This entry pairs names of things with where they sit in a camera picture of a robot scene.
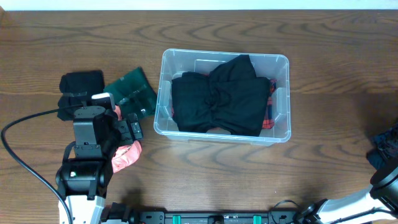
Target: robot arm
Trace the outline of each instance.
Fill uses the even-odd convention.
[[[57,173],[58,191],[67,203],[74,223],[355,224],[397,218],[398,159],[377,171],[368,188],[345,198],[323,200],[301,213],[294,210],[272,213],[136,212],[117,203],[105,208],[106,189],[113,174],[112,157],[119,146],[132,144],[142,138],[142,133],[136,119],[117,120],[110,94],[94,95],[91,104],[75,112],[76,144],[65,150],[63,164]],[[68,159],[72,148],[76,157]],[[63,205],[59,203],[58,207],[60,224],[68,223]]]

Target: black clothing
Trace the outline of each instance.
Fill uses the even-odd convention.
[[[267,78],[256,77],[248,55],[219,65],[208,76],[185,72],[172,80],[173,119],[179,131],[223,128],[233,135],[258,136],[269,85]]]
[[[89,72],[71,72],[63,75],[60,82],[60,91],[63,93],[58,101],[58,107],[80,105],[82,101],[90,101],[91,96],[102,93],[104,78],[101,70]],[[78,108],[61,110],[58,117],[62,121],[73,120],[73,113]]]

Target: wood grain surface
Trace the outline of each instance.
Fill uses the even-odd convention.
[[[397,11],[8,12],[0,29],[0,125],[57,107],[60,77],[141,66],[157,91],[169,48],[284,54],[292,138],[271,147],[169,141],[142,120],[141,158],[113,176],[107,203],[167,210],[267,210],[365,188],[368,137],[398,111]],[[54,114],[7,133],[52,184],[71,122]],[[0,148],[0,223],[57,223],[55,196]]]

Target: red plaid fabric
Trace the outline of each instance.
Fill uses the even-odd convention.
[[[269,93],[273,94],[273,92],[275,92],[275,90],[276,90],[276,79],[271,79],[269,81],[271,83]],[[272,119],[272,97],[270,95],[268,97],[266,116],[264,117],[264,121],[262,122],[262,128],[263,129],[271,129],[274,127],[274,125],[275,125],[275,122]]]

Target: dark green cloth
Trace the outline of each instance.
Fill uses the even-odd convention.
[[[113,94],[124,118],[130,113],[137,114],[138,119],[155,114],[157,96],[141,67],[106,86],[104,92]]]

